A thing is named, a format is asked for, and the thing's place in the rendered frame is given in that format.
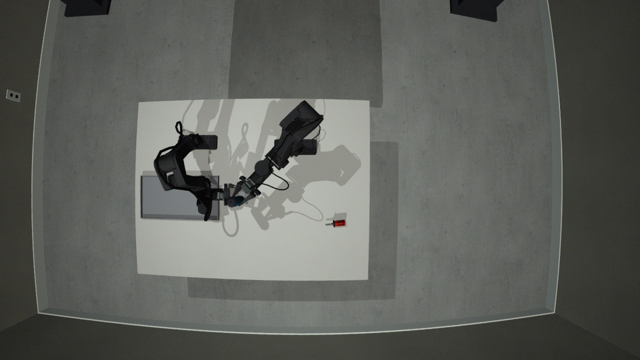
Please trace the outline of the dark blue electric screwdriver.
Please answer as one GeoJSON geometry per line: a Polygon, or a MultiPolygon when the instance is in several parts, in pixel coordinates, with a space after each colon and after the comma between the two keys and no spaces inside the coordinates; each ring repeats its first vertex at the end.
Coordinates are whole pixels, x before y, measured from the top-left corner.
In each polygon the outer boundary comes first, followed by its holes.
{"type": "Polygon", "coordinates": [[[233,208],[233,207],[237,207],[240,203],[242,203],[243,199],[245,199],[243,196],[236,196],[236,197],[235,196],[231,196],[231,197],[227,198],[226,203],[227,203],[228,207],[233,208]]]}

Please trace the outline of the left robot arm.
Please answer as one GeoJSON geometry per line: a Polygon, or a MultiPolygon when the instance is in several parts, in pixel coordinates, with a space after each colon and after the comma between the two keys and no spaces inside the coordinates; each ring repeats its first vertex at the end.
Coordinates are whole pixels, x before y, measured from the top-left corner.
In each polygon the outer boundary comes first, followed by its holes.
{"type": "Polygon", "coordinates": [[[288,158],[290,157],[298,157],[298,155],[317,154],[317,140],[304,138],[308,134],[313,132],[313,130],[316,129],[317,126],[320,125],[320,123],[322,123],[323,119],[324,118],[317,111],[315,111],[313,107],[311,107],[311,105],[307,103],[307,101],[304,100],[300,104],[298,104],[297,107],[295,107],[280,122],[279,125],[282,127],[282,133],[279,139],[275,139],[274,147],[268,153],[266,153],[264,160],[258,161],[254,165],[254,171],[258,174],[258,177],[262,176],[263,178],[267,179],[274,172],[274,169],[272,168],[273,166],[275,166],[278,170],[281,170],[281,168],[283,169],[289,163],[288,158]],[[310,124],[311,122],[314,123],[310,124]],[[303,127],[302,129],[298,129],[302,126],[305,127],[303,127]],[[270,158],[272,158],[273,162],[270,160],[270,158]],[[270,170],[272,171],[272,173],[270,170]]]}

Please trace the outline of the grey angle bracket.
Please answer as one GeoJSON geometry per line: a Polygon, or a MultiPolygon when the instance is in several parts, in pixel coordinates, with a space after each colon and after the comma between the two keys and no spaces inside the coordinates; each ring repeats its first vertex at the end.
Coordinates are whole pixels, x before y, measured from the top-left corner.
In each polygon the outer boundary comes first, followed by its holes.
{"type": "Polygon", "coordinates": [[[243,196],[243,198],[246,198],[246,196],[248,196],[249,194],[245,193],[245,191],[242,189],[236,194],[236,196],[243,196]]]}

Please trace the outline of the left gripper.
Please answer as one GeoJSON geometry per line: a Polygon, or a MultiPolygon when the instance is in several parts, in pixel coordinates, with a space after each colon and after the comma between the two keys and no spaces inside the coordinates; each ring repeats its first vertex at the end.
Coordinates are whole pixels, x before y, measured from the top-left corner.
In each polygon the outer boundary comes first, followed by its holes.
{"type": "MultiPolygon", "coordinates": [[[[240,176],[240,178],[242,181],[237,182],[237,186],[235,187],[234,193],[232,196],[236,196],[237,193],[239,193],[239,191],[242,190],[242,185],[243,183],[246,182],[247,186],[249,186],[250,188],[253,187],[254,185],[256,185],[256,183],[263,183],[265,182],[265,178],[263,178],[262,176],[258,176],[258,174],[254,171],[249,178],[246,178],[244,176],[240,176]]],[[[249,201],[250,199],[253,199],[256,195],[259,196],[260,194],[262,194],[259,190],[258,187],[261,186],[261,184],[259,184],[257,187],[254,188],[254,190],[252,192],[250,192],[250,194],[243,199],[243,201],[238,205],[239,207],[244,204],[245,202],[249,201]]]]}

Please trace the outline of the red and black screwdriver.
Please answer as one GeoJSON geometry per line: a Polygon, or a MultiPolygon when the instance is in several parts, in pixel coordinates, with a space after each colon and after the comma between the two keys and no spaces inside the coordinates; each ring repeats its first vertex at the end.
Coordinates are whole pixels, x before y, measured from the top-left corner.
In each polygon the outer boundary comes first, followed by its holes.
{"type": "Polygon", "coordinates": [[[345,219],[339,219],[339,220],[336,220],[336,221],[333,220],[333,223],[329,223],[329,224],[326,224],[326,225],[330,225],[330,224],[332,224],[333,227],[339,227],[339,226],[345,226],[346,225],[345,219]]]}

